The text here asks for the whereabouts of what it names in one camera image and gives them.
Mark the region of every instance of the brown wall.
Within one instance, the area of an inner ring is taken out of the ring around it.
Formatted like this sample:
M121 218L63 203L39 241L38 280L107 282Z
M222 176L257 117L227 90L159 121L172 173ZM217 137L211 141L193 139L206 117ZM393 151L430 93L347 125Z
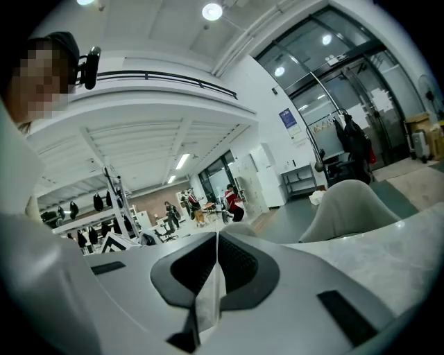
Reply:
M148 193L136 198L130 198L128 199L128 204L130 206L135 205L138 212L146 211L151 224L156 225L157 222L154 218L155 214L159 217L165 217L165 201L175 205L178 212L182 215L182 210L178 199L176 198L176 193L189 189L190 187L189 182L183 182L182 184L167 187L166 189Z

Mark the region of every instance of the beige floor mat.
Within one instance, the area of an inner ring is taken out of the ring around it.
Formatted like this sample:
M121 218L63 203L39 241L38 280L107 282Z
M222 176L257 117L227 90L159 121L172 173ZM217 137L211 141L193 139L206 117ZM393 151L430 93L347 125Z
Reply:
M387 181L407 197L419 211L444 201L444 174L436 169L423 167Z
M412 173L424 168L425 166L430 166L436 163L437 162L433 160L429 160L426 164L424 164L419 159L412 160L411 158L406 158L394 164L385 166L384 168L373 171L373 176L375 176L376 181L384 181L391 178L396 178L397 176Z

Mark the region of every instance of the curved railing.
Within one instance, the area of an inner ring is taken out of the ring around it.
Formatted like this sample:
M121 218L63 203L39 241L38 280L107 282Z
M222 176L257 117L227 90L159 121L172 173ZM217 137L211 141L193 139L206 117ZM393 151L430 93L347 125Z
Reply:
M111 80L111 79L170 80L179 83L199 86L202 89L210 89L234 97L237 100L237 94L224 87L209 83L204 80L191 78L189 76L164 73L162 71L118 70L118 71L104 71L103 73L97 74L97 81Z

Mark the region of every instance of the person in red jacket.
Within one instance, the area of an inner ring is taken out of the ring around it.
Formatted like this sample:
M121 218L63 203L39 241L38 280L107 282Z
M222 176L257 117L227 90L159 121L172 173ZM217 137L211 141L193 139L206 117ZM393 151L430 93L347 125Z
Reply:
M240 222L244 217L244 210L236 205L236 202L241 200L234 193L233 185L227 185L227 191L225 191L225 199L227 200L228 212L234 215L233 222Z

